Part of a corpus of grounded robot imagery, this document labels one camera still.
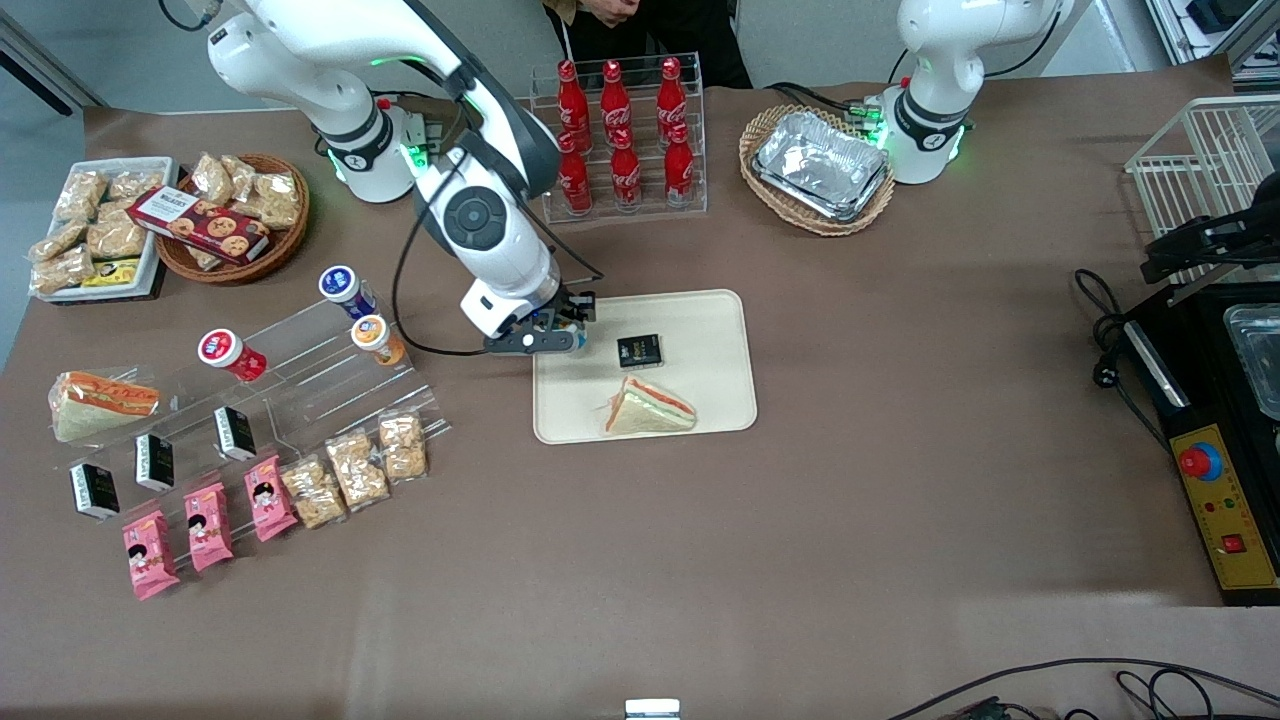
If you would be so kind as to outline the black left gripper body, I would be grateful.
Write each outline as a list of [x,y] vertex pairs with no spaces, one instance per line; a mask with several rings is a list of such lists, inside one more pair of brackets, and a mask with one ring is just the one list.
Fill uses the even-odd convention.
[[1256,204],[1217,219],[1216,263],[1277,263],[1279,201]]

